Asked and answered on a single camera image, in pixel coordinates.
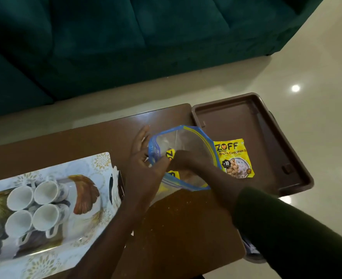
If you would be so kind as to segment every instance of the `yellow snack packet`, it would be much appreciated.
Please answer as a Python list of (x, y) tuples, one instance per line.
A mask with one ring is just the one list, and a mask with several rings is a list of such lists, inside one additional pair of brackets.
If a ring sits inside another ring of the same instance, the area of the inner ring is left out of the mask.
[(255, 175), (243, 139), (217, 141), (214, 144), (224, 172), (235, 178)]
[[(175, 156), (175, 150), (174, 149), (170, 149), (170, 150), (166, 151), (166, 157), (168, 157), (170, 161), (173, 159), (174, 156)], [(171, 170), (168, 173), (173, 175), (173, 177), (180, 179), (180, 174), (178, 171)]]

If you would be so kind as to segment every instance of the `white tiled floor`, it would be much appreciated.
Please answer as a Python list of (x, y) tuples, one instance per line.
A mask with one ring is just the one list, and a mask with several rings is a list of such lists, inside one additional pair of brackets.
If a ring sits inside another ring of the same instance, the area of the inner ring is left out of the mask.
[[(300, 86), (296, 93), (291, 91)], [(261, 95), (315, 179), (292, 204), (342, 235), (342, 0), (325, 0), (282, 51), (0, 117), (0, 144), (247, 92)], [(243, 260), (206, 275), (276, 278)]]

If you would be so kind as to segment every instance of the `green sofa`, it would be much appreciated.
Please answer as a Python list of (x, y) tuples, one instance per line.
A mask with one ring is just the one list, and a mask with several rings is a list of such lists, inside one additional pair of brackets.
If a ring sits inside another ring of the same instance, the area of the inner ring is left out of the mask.
[(0, 0), (0, 115), (269, 55), (322, 0)]

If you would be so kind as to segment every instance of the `left hand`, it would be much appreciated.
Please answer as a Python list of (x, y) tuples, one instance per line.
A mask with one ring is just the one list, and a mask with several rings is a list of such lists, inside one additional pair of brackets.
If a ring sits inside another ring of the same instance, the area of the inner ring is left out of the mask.
[(149, 125), (137, 133), (128, 161), (123, 206), (131, 208), (133, 213), (142, 218), (159, 189), (170, 160), (164, 156), (152, 167), (145, 163), (150, 136)]

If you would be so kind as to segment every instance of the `sofa cushion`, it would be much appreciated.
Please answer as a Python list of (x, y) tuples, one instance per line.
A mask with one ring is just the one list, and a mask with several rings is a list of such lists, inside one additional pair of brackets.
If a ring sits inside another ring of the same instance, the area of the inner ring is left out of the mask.
[(52, 51), (49, 0), (0, 0), (0, 51), (21, 66), (40, 63)]
[(169, 46), (229, 33), (213, 0), (131, 0), (145, 42)]
[(296, 18), (283, 0), (214, 0), (237, 39), (279, 32)]
[(100, 54), (144, 47), (130, 0), (51, 0), (54, 54)]

